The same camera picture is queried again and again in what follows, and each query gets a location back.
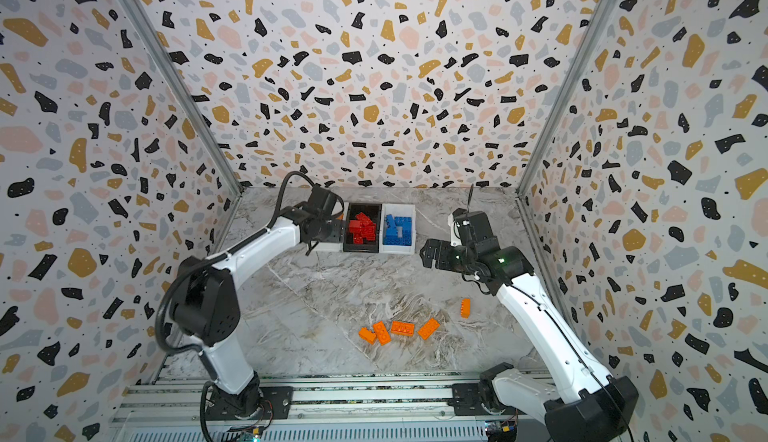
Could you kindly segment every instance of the marble surface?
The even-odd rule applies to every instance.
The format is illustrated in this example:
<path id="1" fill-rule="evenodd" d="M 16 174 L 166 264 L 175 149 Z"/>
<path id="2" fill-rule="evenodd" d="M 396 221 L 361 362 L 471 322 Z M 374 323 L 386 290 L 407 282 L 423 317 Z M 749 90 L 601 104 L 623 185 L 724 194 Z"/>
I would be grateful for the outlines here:
<path id="1" fill-rule="evenodd" d="M 448 240 L 447 217 L 466 206 L 467 189 L 337 188 L 345 201 L 414 204 L 416 252 L 429 237 Z M 309 189 L 289 187 L 283 205 L 305 200 Z M 276 189 L 249 188 L 225 246 L 269 220 Z M 471 210 L 483 210 L 502 247 L 515 245 L 536 266 L 512 189 L 475 189 Z M 531 341 L 495 297 L 482 295 L 459 274 L 427 269 L 410 256 L 312 253 L 296 247 L 275 257 L 238 291 L 242 319 L 237 337 L 260 374 L 369 374 L 460 370 L 477 372 L 502 361 L 544 368 Z M 459 306 L 472 299 L 464 319 Z M 392 335 L 368 344 L 360 327 L 406 321 L 418 329 L 434 317 L 440 328 L 427 341 Z M 165 378 L 197 378 L 204 369 L 186 353 L 169 358 Z"/>

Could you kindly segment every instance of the patterned wall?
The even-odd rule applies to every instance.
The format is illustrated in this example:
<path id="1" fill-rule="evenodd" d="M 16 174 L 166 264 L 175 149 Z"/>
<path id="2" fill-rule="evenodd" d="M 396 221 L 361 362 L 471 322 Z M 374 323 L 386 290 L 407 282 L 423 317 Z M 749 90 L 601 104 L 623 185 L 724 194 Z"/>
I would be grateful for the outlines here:
<path id="1" fill-rule="evenodd" d="M 245 185 L 508 187 L 597 0 L 141 0 Z"/>
<path id="2" fill-rule="evenodd" d="M 90 440 L 235 195 L 116 0 L 0 5 L 0 440 Z"/>
<path id="3" fill-rule="evenodd" d="M 767 13 L 621 0 L 524 193 L 636 440 L 768 440 Z"/>

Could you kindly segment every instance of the orange lego brick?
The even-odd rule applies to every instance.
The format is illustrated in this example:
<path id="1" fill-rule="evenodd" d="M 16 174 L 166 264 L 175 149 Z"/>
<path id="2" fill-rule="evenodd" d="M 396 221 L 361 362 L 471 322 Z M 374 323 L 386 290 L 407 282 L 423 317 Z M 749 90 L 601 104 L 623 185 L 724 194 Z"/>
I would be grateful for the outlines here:
<path id="1" fill-rule="evenodd" d="M 440 323 L 438 323 L 434 318 L 430 318 L 423 327 L 418 329 L 418 335 L 424 340 L 427 340 L 429 336 L 438 329 L 438 327 L 440 327 Z"/>
<path id="2" fill-rule="evenodd" d="M 416 325 L 408 322 L 392 321 L 392 328 L 389 330 L 393 334 L 405 335 L 406 337 L 413 337 L 413 331 L 416 330 Z"/>
<path id="3" fill-rule="evenodd" d="M 472 306 L 472 301 L 468 298 L 464 299 L 462 301 L 462 317 L 467 318 L 469 317 L 469 309 Z"/>
<path id="4" fill-rule="evenodd" d="M 392 338 L 389 337 L 389 332 L 386 331 L 386 327 L 384 326 L 384 322 L 376 322 L 373 324 L 373 331 L 376 332 L 376 336 L 379 338 L 379 343 L 381 345 L 387 345 L 389 342 L 392 341 Z"/>
<path id="5" fill-rule="evenodd" d="M 368 330 L 368 327 L 363 327 L 360 329 L 360 332 L 357 333 L 360 335 L 360 338 L 369 344 L 373 345 L 373 342 L 376 342 L 376 334 Z"/>

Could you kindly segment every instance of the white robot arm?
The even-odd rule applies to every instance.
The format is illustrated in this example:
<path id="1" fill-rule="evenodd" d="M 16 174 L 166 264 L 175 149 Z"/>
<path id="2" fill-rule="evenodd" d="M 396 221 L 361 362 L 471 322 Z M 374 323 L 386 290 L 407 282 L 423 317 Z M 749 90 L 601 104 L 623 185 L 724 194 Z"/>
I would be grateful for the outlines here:
<path id="1" fill-rule="evenodd" d="M 204 260 L 182 262 L 158 309 L 155 332 L 169 354 L 194 350 L 230 414 L 249 418 L 260 405 L 259 378 L 234 333 L 240 321 L 236 290 L 273 257 L 300 243 L 324 241 L 338 230 L 331 191 L 312 184 L 307 202 L 281 209 L 283 181 L 270 223 L 257 233 Z M 428 239 L 419 252 L 424 267 L 454 271 L 484 283 L 515 316 L 546 363 L 554 386 L 522 374 L 510 364 L 486 370 L 479 384 L 483 407 L 499 413 L 514 407 L 541 421 L 554 442 L 608 441 L 628 428 L 638 391 L 628 378 L 614 379 L 554 310 L 533 267 L 515 247 L 499 248 L 483 212 L 454 212 L 453 242 Z M 174 348 L 164 332 L 166 313 L 191 344 Z"/>

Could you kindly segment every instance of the black cable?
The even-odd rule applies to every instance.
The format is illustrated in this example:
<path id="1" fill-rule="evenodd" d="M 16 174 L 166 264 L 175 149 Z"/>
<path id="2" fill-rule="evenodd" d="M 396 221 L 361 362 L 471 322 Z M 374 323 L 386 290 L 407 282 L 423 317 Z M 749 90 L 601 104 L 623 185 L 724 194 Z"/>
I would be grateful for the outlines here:
<path id="1" fill-rule="evenodd" d="M 210 433 L 208 432 L 208 425 L 205 423 L 206 397 L 208 395 L 208 389 L 214 385 L 213 380 L 207 380 L 206 383 L 203 384 L 203 393 L 200 395 L 200 430 L 203 431 L 205 442 L 214 442 L 214 439 L 211 438 Z"/>
<path id="2" fill-rule="evenodd" d="M 266 224 L 267 228 L 272 228 L 275 222 L 277 221 L 277 218 L 280 216 L 280 211 L 283 209 L 283 194 L 285 194 L 286 187 L 288 186 L 288 181 L 290 181 L 290 178 L 293 177 L 293 175 L 298 175 L 304 180 L 310 182 L 310 186 L 312 187 L 318 185 L 315 182 L 313 182 L 311 178 L 307 177 L 300 171 L 288 172 L 288 175 L 286 175 L 286 177 L 283 178 L 283 183 L 280 184 L 280 191 L 277 192 L 277 201 L 275 202 L 275 211 L 273 212 L 272 218 L 270 219 L 269 223 Z"/>
<path id="3" fill-rule="evenodd" d="M 226 258 L 226 253 L 216 255 L 216 257 L 213 258 L 206 258 L 203 261 L 198 262 L 197 264 L 190 267 L 188 270 L 184 271 L 183 274 L 179 274 L 178 277 L 176 277 L 176 280 L 168 287 L 168 290 L 165 292 L 165 295 L 163 296 L 163 300 L 160 301 L 160 306 L 158 307 L 158 314 L 154 318 L 154 338 L 156 341 L 158 341 L 158 346 L 160 349 L 168 353 L 169 355 L 175 355 L 180 354 L 182 352 L 186 351 L 196 351 L 200 352 L 203 350 L 203 348 L 199 344 L 187 344 L 183 345 L 181 347 L 171 347 L 168 345 L 168 341 L 165 340 L 165 315 L 168 312 L 168 305 L 170 304 L 170 299 L 173 298 L 174 293 L 178 290 L 179 286 L 181 285 L 181 281 L 183 281 L 186 277 L 189 277 L 191 274 L 195 274 L 198 271 L 201 271 L 213 264 L 216 264 L 217 262 L 223 261 Z"/>

